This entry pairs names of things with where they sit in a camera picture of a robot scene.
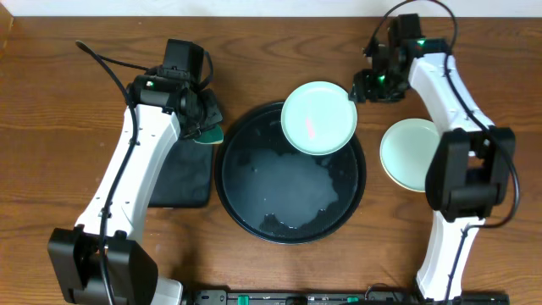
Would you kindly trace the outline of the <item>green yellow sponge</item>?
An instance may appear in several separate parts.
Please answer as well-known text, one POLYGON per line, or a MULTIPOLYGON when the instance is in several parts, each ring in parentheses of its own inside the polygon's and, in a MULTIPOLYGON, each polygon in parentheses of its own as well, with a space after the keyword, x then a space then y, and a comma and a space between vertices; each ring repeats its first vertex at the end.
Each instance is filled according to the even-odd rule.
POLYGON ((194 139, 195 143, 201 145, 217 145, 224 141, 224 132, 219 125, 215 125, 213 128, 203 131, 199 137, 194 139))

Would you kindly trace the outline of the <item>light green front plate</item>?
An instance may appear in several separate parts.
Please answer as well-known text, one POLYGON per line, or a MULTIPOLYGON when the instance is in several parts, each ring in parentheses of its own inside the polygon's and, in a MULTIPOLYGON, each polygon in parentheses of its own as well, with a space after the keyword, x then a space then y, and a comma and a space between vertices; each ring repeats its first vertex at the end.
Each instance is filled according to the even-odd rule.
POLYGON ((404 119, 383 135, 379 147, 385 173, 399 186, 425 192, 425 179, 440 135, 432 121, 404 119))

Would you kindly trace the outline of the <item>light green plate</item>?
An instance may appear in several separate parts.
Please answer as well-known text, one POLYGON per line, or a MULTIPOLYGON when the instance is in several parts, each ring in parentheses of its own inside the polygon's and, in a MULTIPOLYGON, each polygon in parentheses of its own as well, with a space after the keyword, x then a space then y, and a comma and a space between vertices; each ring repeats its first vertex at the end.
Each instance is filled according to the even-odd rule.
POLYGON ((425 179, 440 135, 432 121, 404 119, 383 135, 379 147, 385 173, 399 186, 425 192, 425 179))
POLYGON ((296 150, 323 156, 337 152, 354 136, 357 109, 342 87, 312 81, 286 98, 280 123, 285 138, 296 150))

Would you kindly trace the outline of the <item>light green back plate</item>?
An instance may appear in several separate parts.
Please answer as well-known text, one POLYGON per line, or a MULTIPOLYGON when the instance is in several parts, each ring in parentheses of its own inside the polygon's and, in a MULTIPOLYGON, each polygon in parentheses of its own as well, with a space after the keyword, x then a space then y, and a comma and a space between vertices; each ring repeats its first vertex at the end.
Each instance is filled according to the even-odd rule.
POLYGON ((280 123, 285 138, 296 150, 323 156, 337 152, 354 136, 357 109, 342 87, 312 81, 286 98, 280 123))

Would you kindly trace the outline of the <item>yellow plate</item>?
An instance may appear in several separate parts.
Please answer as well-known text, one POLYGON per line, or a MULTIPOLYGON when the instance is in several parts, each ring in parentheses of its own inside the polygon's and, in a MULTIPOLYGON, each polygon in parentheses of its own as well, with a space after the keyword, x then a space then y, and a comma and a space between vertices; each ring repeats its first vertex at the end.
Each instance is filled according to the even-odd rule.
POLYGON ((393 170, 398 167, 397 165, 392 164, 391 166, 392 170, 390 170, 383 159, 380 160, 380 165, 384 173, 384 176, 386 177, 386 180, 390 184, 400 187, 401 189, 416 192, 416 193, 426 192, 425 187, 421 184, 420 174, 418 170, 414 171, 414 180, 410 180, 410 179, 401 180, 401 179, 397 179, 393 174, 393 170))

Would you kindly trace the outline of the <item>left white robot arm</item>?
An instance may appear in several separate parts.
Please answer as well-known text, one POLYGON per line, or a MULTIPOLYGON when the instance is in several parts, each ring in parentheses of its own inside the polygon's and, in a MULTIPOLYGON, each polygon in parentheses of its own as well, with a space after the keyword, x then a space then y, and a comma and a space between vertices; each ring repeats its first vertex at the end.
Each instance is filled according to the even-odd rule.
POLYGON ((71 229, 47 244, 64 300, 71 304, 179 304, 183 285, 162 277, 141 242, 147 208, 178 140, 198 144, 222 120, 209 79, 139 75, 118 144, 94 197, 71 229))

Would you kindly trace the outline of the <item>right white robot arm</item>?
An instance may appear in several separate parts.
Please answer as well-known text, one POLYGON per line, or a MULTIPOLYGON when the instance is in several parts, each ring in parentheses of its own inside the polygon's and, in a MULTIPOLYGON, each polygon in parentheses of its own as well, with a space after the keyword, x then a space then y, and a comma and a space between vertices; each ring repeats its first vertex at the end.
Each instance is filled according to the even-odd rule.
POLYGON ((486 221, 493 207, 504 201, 509 183, 520 188, 512 161, 515 135, 495 126, 476 105, 456 70, 451 44, 444 39, 414 36, 381 44, 373 38, 363 53, 372 66, 355 75, 350 99, 392 103, 413 89, 438 131, 424 175, 433 224, 416 286, 422 302, 458 303, 460 277, 475 236, 504 226, 517 211, 520 196, 514 194, 504 219, 486 221))

